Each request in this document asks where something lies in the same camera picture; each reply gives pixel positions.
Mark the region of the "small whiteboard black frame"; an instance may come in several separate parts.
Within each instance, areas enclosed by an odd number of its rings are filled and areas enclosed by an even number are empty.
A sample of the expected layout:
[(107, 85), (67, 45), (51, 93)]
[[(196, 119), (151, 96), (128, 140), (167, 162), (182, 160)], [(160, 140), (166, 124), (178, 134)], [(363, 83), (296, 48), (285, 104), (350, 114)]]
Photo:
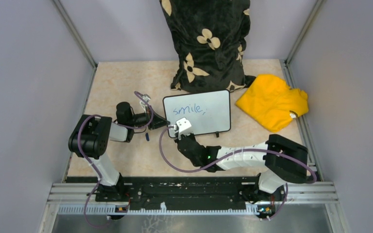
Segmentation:
[(231, 98), (227, 90), (163, 98), (165, 118), (171, 125), (186, 118), (195, 135), (231, 129)]

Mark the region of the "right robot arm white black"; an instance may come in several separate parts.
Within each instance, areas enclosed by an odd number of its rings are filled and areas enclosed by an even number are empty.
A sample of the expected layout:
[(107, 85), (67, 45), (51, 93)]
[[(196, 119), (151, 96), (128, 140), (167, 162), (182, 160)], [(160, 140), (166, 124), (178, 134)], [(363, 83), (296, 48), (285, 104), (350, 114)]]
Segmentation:
[(254, 194), (260, 200), (267, 200), (286, 183), (303, 184), (308, 181), (307, 148), (278, 134), (271, 134), (263, 143), (237, 148), (203, 146), (196, 141), (194, 134), (183, 135), (175, 143), (178, 151), (201, 170), (266, 169), (258, 176), (258, 184), (254, 186)]

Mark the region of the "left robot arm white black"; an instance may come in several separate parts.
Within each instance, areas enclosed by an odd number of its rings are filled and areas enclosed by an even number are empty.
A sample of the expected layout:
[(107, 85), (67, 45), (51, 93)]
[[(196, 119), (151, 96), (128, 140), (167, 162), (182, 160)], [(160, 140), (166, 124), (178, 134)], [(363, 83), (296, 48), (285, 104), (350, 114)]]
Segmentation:
[(82, 115), (68, 140), (69, 150), (86, 159), (96, 172), (100, 181), (98, 190), (115, 201), (125, 197), (126, 187), (122, 175), (106, 155), (108, 141), (129, 143), (135, 128), (154, 130), (170, 123), (148, 106), (144, 110), (135, 114), (128, 102), (121, 102), (116, 106), (117, 123), (111, 117)]

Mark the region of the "yellow folded garment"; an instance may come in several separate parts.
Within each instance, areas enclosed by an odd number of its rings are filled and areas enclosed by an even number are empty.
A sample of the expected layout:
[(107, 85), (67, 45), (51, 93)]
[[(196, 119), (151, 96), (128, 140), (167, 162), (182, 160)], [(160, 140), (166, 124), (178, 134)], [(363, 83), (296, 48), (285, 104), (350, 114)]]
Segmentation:
[(258, 75), (236, 106), (273, 133), (309, 111), (308, 94), (272, 74)]

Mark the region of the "black floral plush blanket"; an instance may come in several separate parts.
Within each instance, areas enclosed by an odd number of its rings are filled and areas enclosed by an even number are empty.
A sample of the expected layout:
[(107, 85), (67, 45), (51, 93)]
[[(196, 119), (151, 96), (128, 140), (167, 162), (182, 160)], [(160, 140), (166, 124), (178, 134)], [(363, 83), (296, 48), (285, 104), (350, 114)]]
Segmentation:
[(249, 0), (161, 0), (178, 55), (171, 90), (201, 93), (248, 88), (243, 68), (250, 32)]

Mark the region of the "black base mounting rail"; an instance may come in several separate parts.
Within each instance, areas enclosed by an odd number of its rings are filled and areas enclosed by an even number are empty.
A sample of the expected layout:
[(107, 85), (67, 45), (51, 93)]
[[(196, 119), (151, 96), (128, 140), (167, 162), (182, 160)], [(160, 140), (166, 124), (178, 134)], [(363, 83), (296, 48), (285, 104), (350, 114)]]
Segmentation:
[[(84, 191), (83, 204), (69, 204), (62, 212), (105, 214), (113, 220), (124, 215), (227, 215), (272, 217), (286, 201), (285, 186), (269, 194), (253, 177), (126, 177), (118, 188), (100, 185)], [(88, 197), (94, 197), (93, 203)]]

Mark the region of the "right aluminium frame post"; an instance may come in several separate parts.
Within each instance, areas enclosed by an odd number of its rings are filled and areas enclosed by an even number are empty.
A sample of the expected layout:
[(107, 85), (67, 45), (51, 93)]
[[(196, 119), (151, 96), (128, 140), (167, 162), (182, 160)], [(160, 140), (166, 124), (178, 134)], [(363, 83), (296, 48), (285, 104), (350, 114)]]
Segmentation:
[(306, 34), (308, 33), (309, 29), (311, 28), (315, 18), (319, 14), (319, 11), (321, 10), (322, 6), (325, 4), (326, 0), (317, 0), (315, 1), (303, 27), (301, 28), (300, 33), (298, 34), (298, 37), (296, 38), (286, 60), (285, 64), (286, 66), (289, 66), (289, 64), (292, 62), (294, 56), (299, 50), (299, 47), (301, 46), (302, 41), (304, 40)]

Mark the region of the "aluminium frame post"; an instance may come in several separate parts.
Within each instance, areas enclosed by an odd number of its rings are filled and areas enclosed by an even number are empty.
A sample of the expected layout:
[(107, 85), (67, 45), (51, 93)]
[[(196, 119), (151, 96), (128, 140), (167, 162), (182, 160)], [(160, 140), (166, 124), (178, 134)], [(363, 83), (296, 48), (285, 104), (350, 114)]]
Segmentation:
[(71, 34), (72, 38), (74, 39), (76, 45), (80, 49), (81, 53), (83, 54), (84, 58), (89, 62), (89, 64), (96, 69), (98, 64), (96, 63), (95, 59), (93, 58), (89, 48), (87, 47), (86, 43), (82, 39), (80, 33), (78, 32), (73, 20), (67, 13), (66, 8), (64, 7), (61, 0), (51, 0), (52, 4), (54, 5), (56, 11), (58, 12), (59, 16), (61, 17), (62, 21), (64, 22), (66, 28), (68, 29), (69, 33)]
[(302, 41), (304, 40), (306, 34), (308, 33), (309, 29), (311, 28), (315, 18), (319, 14), (319, 11), (321, 10), (322, 6), (325, 4), (326, 0), (317, 0), (315, 1), (303, 27), (301, 28), (300, 33), (298, 34), (298, 37), (296, 38), (286, 60), (285, 64), (286, 66), (289, 66), (289, 64), (292, 62), (294, 56), (299, 50), (299, 47), (301, 46)]

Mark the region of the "left aluminium frame post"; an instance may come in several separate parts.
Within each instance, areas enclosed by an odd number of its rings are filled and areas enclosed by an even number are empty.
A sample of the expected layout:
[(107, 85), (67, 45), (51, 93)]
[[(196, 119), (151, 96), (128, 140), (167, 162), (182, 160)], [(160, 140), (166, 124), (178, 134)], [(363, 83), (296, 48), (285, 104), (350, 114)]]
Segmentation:
[(56, 11), (58, 12), (59, 16), (61, 17), (62, 21), (64, 22), (66, 28), (68, 29), (69, 33), (71, 34), (72, 38), (74, 39), (76, 45), (80, 49), (81, 53), (83, 54), (84, 58), (89, 62), (89, 64), (96, 69), (98, 64), (96, 63), (95, 59), (93, 58), (89, 48), (87, 47), (86, 43), (82, 39), (80, 33), (78, 32), (73, 20), (67, 13), (66, 8), (64, 7), (61, 0), (51, 0), (52, 4), (54, 5)]

